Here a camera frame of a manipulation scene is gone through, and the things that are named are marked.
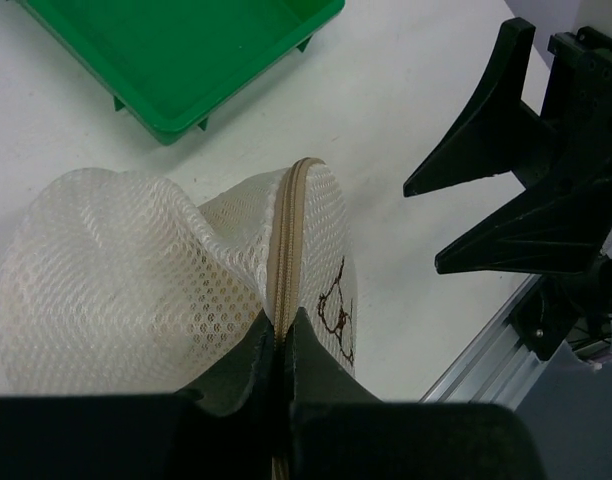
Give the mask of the white mesh laundry bag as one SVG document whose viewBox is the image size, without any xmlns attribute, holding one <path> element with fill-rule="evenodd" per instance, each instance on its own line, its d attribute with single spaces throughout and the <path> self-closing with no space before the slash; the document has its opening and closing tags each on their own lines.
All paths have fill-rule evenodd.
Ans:
<svg viewBox="0 0 612 480">
<path fill-rule="evenodd" d="M 347 208 L 321 160 L 196 204 L 174 182 L 82 169 L 46 187 L 0 269 L 0 352 L 19 394 L 177 390 L 259 314 L 282 343 L 304 310 L 355 369 L 357 275 Z"/>
</svg>

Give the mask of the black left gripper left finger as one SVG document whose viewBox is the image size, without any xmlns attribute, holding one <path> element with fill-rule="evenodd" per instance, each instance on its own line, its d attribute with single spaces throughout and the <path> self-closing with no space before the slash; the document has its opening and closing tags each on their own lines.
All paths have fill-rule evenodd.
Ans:
<svg viewBox="0 0 612 480">
<path fill-rule="evenodd" d="M 175 479 L 268 479 L 274 332 L 264 314 L 232 350 L 178 391 Z"/>
</svg>

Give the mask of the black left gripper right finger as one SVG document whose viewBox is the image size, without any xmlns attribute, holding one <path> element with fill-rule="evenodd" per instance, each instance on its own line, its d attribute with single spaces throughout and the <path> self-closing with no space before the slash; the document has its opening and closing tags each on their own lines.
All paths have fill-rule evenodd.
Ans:
<svg viewBox="0 0 612 480">
<path fill-rule="evenodd" d="M 300 308 L 278 361 L 278 477 L 364 479 L 380 401 L 317 339 Z"/>
</svg>

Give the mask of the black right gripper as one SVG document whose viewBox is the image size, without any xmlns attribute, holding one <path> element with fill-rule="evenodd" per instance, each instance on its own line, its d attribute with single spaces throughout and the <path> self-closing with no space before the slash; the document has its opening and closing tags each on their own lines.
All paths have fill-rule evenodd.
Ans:
<svg viewBox="0 0 612 480">
<path fill-rule="evenodd" d="M 556 275 L 585 310 L 612 315 L 612 38 L 591 26 L 551 38 L 541 117 L 556 142 L 522 101 L 534 34 L 522 18 L 502 23 L 471 98 L 403 194 L 540 162 L 542 177 L 440 251 L 435 268 Z"/>
</svg>

